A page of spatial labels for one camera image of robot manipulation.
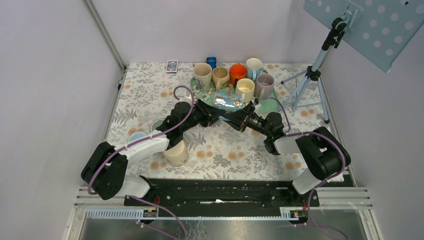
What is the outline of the blue butterfly mug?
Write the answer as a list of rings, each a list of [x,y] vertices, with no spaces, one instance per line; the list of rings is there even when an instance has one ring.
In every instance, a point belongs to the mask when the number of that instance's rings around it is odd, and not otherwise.
[[[216,92],[212,106],[227,112],[237,111],[243,107],[243,97],[232,92]]]

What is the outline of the cream yellow mug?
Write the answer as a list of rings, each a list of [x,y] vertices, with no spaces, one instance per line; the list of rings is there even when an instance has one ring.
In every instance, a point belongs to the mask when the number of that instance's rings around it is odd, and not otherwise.
[[[249,78],[242,78],[237,81],[234,93],[242,96],[244,103],[250,102],[254,98],[255,83]]]

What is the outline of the lilac mug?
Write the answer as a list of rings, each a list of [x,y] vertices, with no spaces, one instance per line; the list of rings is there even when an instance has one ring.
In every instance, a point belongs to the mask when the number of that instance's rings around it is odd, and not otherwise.
[[[259,100],[271,96],[274,90],[275,79],[268,73],[261,73],[255,81],[254,94]]]

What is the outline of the round beige glazed mug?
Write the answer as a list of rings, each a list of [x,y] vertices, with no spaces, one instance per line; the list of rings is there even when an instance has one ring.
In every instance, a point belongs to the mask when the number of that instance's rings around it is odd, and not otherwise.
[[[215,91],[225,88],[230,83],[230,73],[225,67],[216,67],[212,71],[212,83],[215,85]]]

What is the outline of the beige seahorse print mug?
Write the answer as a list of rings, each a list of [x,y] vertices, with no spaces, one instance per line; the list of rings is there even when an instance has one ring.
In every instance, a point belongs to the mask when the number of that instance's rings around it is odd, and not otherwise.
[[[208,63],[194,63],[193,76],[197,88],[202,92],[207,92],[212,84],[212,67]]]

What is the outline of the orange mug with black handle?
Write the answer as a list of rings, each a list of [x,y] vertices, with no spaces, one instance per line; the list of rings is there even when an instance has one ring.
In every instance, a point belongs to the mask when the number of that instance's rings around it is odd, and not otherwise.
[[[233,64],[229,69],[230,83],[233,86],[237,85],[237,81],[246,78],[247,69],[240,63]]]

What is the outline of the beige cartoon print mug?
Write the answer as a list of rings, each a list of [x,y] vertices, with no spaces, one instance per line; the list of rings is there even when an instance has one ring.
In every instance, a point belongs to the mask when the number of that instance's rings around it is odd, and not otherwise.
[[[189,150],[184,140],[181,140],[176,146],[163,152],[164,157],[172,166],[182,166],[189,158]]]

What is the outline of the light blue faceted mug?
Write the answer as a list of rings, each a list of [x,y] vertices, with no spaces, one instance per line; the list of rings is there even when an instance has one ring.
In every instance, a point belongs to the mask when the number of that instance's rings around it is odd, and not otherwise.
[[[246,61],[246,69],[246,77],[255,82],[257,80],[257,77],[261,74],[263,70],[263,63],[258,58],[249,58]]]

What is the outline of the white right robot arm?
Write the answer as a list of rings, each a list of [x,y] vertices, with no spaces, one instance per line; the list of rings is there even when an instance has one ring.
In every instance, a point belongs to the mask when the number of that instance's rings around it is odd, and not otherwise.
[[[339,175],[350,164],[349,154],[327,128],[288,134],[284,132],[280,113],[270,112],[262,118],[254,108],[253,103],[249,103],[240,110],[224,114],[222,118],[239,132],[250,128],[264,135],[263,144],[272,155],[301,154],[307,168],[291,182],[286,193],[291,205],[301,205],[307,199],[307,193]]]

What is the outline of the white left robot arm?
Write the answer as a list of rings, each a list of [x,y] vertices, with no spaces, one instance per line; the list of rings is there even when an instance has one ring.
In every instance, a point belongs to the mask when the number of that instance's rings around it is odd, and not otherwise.
[[[209,127],[225,114],[225,110],[202,100],[178,102],[161,125],[149,135],[121,145],[100,143],[83,168],[80,177],[89,185],[91,195],[103,200],[115,196],[134,196],[144,206],[152,204],[155,192],[142,177],[130,175],[132,164],[156,153],[168,151],[183,140],[184,132],[201,125]]]

